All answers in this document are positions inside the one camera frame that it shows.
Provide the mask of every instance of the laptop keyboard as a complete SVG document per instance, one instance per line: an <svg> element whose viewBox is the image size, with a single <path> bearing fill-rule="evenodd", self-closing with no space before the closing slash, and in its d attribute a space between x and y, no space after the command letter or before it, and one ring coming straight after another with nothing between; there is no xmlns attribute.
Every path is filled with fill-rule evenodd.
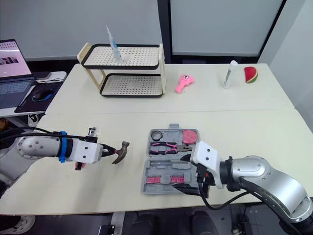
<svg viewBox="0 0 313 235"><path fill-rule="evenodd" d="M0 94L12 94L24 92L31 81L16 83L0 83Z"/></svg>

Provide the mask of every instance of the watermelon slice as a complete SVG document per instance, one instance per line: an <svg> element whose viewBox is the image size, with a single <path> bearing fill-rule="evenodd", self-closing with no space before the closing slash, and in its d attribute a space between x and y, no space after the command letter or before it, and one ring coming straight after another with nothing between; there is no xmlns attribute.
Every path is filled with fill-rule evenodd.
<svg viewBox="0 0 313 235"><path fill-rule="evenodd" d="M255 67L245 67L246 83L255 82L258 77L258 71Z"/></svg>

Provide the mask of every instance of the white bottle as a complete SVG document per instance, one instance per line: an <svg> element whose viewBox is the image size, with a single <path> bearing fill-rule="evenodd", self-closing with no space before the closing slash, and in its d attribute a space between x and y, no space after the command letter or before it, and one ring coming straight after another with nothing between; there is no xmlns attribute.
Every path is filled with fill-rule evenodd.
<svg viewBox="0 0 313 235"><path fill-rule="evenodd" d="M225 78L225 81L223 83L223 87L225 89L228 89L232 83L232 81L235 79L235 70L238 66L238 63L235 60L232 60L230 62L229 68L228 68L228 72Z"/></svg>
<svg viewBox="0 0 313 235"><path fill-rule="evenodd" d="M109 31L108 26L106 26L106 27L107 27L107 33L109 36L109 41L110 41L110 46L112 48L113 56L118 63L122 63L123 60L122 60L121 52L119 51L119 49L115 43L115 40L113 39L111 32Z"/></svg>

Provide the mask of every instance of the pink plush toy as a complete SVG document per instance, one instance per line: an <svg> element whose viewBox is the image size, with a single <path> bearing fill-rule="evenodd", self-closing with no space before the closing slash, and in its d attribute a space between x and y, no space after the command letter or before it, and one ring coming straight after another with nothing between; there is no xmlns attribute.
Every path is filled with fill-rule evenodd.
<svg viewBox="0 0 313 235"><path fill-rule="evenodd" d="M185 86L188 86L189 84L193 83L195 80L192 76L189 76L189 75L186 75L186 74L183 74L180 76L180 79L179 79L179 85L178 87L175 88L175 91L180 94L182 92L182 89L185 87Z"/></svg>

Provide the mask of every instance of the laptop screen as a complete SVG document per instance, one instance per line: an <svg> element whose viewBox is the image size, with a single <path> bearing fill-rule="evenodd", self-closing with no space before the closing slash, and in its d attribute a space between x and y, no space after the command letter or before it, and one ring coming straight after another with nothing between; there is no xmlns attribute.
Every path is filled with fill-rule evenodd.
<svg viewBox="0 0 313 235"><path fill-rule="evenodd" d="M0 79L30 75L31 72L16 41L0 41Z"/></svg>

